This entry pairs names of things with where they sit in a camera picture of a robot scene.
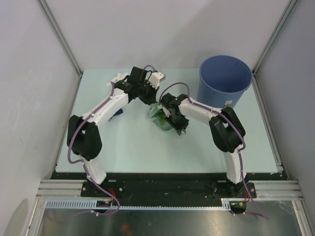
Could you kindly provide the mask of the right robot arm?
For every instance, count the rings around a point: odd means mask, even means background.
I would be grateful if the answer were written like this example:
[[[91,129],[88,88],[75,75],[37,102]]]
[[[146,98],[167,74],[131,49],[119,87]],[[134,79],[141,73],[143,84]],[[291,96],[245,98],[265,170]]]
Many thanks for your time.
[[[241,151],[245,149],[246,134],[240,120],[230,107],[217,109],[198,103],[186,94],[178,97],[167,93],[159,100],[158,108],[178,135],[186,132],[188,117],[194,118],[210,127],[214,144],[223,152],[226,163],[226,187],[222,193],[239,197],[245,191],[245,176]]]

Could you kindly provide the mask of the green hand brush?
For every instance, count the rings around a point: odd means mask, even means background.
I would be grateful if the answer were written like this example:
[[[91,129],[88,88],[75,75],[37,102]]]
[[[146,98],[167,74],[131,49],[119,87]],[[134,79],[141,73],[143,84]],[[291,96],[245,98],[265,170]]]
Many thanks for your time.
[[[150,106],[150,110],[149,110],[149,117],[150,118],[155,118],[159,115],[160,113],[160,109],[158,107],[158,103],[154,103]]]

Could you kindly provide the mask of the green dustpan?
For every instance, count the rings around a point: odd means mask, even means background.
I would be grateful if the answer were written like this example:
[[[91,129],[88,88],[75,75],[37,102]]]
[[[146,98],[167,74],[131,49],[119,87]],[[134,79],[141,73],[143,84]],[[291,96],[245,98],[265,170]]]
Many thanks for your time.
[[[179,106],[162,106],[158,103],[151,105],[149,117],[163,131],[174,130],[179,136],[186,134],[189,120],[179,110]]]

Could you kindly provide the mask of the green and red scrap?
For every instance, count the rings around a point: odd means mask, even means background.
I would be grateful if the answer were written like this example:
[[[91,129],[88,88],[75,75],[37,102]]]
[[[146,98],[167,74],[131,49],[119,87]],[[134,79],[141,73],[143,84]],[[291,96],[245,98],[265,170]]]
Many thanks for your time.
[[[161,111],[158,115],[158,118],[159,118],[159,124],[161,125],[161,127],[165,126],[167,115],[163,111]]]

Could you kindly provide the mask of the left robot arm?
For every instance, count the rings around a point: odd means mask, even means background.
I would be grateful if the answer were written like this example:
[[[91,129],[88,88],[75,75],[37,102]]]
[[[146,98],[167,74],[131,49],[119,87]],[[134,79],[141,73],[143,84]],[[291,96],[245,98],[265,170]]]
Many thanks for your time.
[[[156,103],[156,94],[165,75],[156,70],[133,67],[129,74],[119,73],[108,85],[110,93],[93,109],[82,116],[72,115],[67,129],[67,158],[70,164],[81,163],[92,181],[91,190],[97,196],[108,193],[104,180],[107,173],[98,160],[102,149],[100,128],[119,110],[134,99],[146,105]]]

